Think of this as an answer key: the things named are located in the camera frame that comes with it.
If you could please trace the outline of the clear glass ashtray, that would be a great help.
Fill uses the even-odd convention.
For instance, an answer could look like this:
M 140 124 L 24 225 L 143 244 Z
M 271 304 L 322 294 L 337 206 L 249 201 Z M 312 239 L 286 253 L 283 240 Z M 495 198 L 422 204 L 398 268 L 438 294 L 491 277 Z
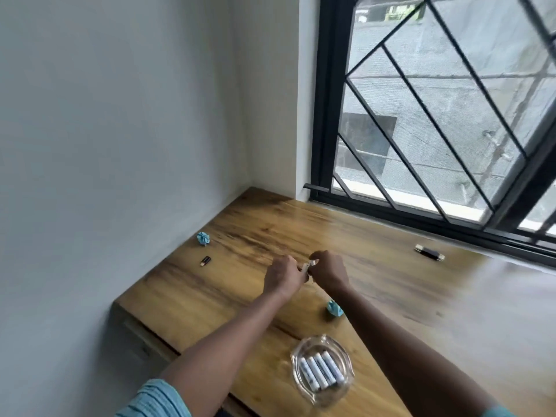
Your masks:
M 316 408 L 326 409 L 338 403 L 354 382 L 348 352 L 331 336 L 302 339 L 290 358 L 299 392 Z

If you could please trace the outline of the teal left shirt sleeve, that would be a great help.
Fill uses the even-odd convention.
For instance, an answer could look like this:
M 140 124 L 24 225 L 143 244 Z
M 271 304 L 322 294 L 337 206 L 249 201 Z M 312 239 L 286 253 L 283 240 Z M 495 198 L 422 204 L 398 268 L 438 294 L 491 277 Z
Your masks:
M 161 378 L 144 383 L 114 417 L 192 417 L 177 390 Z

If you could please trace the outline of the person's right forearm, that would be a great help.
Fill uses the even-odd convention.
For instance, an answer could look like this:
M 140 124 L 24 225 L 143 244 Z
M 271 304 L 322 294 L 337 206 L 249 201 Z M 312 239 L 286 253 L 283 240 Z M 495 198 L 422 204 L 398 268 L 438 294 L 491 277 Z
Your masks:
M 480 417 L 488 407 L 498 405 L 455 364 L 386 317 L 352 287 L 333 300 L 412 417 Z

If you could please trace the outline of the black window frame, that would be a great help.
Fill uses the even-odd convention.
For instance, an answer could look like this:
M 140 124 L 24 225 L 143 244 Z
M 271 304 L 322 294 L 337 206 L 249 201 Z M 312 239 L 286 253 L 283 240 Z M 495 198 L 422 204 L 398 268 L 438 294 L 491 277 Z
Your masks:
M 556 0 L 321 0 L 310 198 L 556 268 Z

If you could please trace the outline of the person's left hand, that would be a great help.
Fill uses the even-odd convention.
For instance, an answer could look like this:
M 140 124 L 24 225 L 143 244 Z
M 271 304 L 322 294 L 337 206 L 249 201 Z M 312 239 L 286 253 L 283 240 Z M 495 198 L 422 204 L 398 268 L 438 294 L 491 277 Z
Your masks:
M 277 295 L 285 302 L 289 301 L 303 285 L 288 284 L 288 256 L 283 255 L 273 259 L 266 271 L 263 287 L 264 294 Z

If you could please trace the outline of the person's left forearm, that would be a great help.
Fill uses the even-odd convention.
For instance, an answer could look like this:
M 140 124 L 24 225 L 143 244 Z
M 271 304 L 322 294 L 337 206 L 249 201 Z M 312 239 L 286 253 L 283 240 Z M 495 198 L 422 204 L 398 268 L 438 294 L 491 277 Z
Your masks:
M 279 310 L 295 291 L 264 291 L 248 307 L 216 331 L 185 350 L 161 377 L 194 408 L 226 396 L 244 361 Z

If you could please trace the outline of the person's right hand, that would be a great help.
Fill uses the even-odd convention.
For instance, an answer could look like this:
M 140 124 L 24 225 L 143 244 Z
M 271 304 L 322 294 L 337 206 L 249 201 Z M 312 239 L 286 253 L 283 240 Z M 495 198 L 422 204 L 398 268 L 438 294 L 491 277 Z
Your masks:
M 326 251 L 326 282 L 316 282 L 331 298 L 350 288 L 349 277 L 340 255 Z

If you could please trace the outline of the white battery blue print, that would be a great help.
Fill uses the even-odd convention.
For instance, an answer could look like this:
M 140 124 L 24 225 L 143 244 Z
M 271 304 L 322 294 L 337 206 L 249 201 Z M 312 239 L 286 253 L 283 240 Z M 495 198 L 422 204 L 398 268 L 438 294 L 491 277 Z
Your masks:
M 337 383 L 337 380 L 336 380 L 334 374 L 330 371 L 328 365 L 324 361 L 321 354 L 316 353 L 315 356 L 314 356 L 314 360 L 317 363 L 318 367 L 320 368 L 321 372 L 323 373 L 323 376 L 325 377 L 328 385 L 329 386 L 335 385 Z
M 299 368 L 300 371 L 307 382 L 311 392 L 318 392 L 320 390 L 320 386 L 312 373 L 312 370 L 304 357 L 299 359 Z
M 321 356 L 323 357 L 323 361 L 329 369 L 330 374 L 333 375 L 336 383 L 343 384 L 345 382 L 344 375 L 329 352 L 324 351 Z
M 308 357 L 306 361 L 308 362 L 309 368 L 316 382 L 318 383 L 319 389 L 326 390 L 329 387 L 329 385 L 325 377 L 323 376 L 323 373 L 321 372 L 320 368 L 318 367 L 317 363 L 315 362 L 314 358 Z

